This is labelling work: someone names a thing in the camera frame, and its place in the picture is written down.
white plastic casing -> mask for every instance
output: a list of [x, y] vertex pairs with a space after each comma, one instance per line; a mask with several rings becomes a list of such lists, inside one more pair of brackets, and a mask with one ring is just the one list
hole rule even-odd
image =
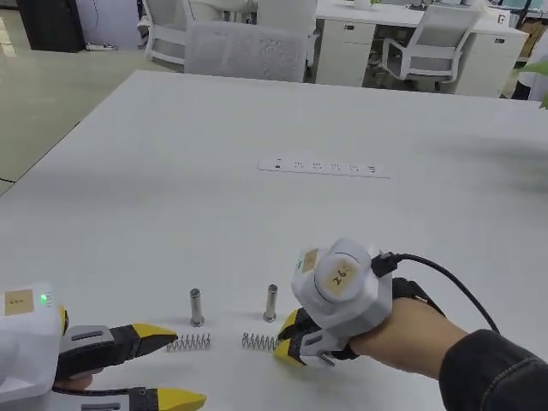
[[379, 298], [379, 280], [371, 270], [371, 256], [349, 239], [329, 250], [301, 253], [291, 288], [308, 315], [334, 337], [351, 337], [380, 324], [391, 311], [390, 287]]
[[0, 403], [51, 389], [62, 336], [47, 283], [0, 292]]

metal cylinder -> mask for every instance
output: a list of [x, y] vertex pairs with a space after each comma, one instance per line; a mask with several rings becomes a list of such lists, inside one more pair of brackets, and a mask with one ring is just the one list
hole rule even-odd
[[267, 323], [271, 323], [276, 319], [276, 297], [277, 286], [276, 284], [271, 284], [268, 286], [268, 293], [266, 295], [266, 310], [263, 314], [263, 320]]
[[204, 324], [204, 316], [202, 315], [202, 304], [200, 301], [200, 290], [190, 290], [190, 309], [192, 317], [190, 318], [190, 324], [193, 327], [201, 327]]

dark jacket sleeve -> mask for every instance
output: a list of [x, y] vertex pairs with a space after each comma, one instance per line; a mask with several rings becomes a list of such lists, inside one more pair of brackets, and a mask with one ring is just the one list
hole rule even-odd
[[439, 387], [448, 411], [548, 410], [548, 365], [492, 331], [447, 352]]

metal spring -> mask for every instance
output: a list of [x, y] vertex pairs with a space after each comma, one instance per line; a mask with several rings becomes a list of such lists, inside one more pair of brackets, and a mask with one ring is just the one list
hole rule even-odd
[[241, 345], [243, 348], [274, 351], [278, 344], [279, 341], [277, 337], [265, 336], [263, 334], [253, 334], [249, 332], [244, 332], [241, 336]]
[[183, 351], [190, 349], [209, 349], [211, 346], [210, 334], [185, 334], [179, 336], [174, 342], [169, 343], [165, 350]]

tiled floor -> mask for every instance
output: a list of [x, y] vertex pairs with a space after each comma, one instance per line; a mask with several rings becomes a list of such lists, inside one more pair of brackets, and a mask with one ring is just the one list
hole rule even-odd
[[0, 178], [19, 180], [136, 69], [165, 70], [141, 51], [31, 51], [19, 13], [0, 10]]

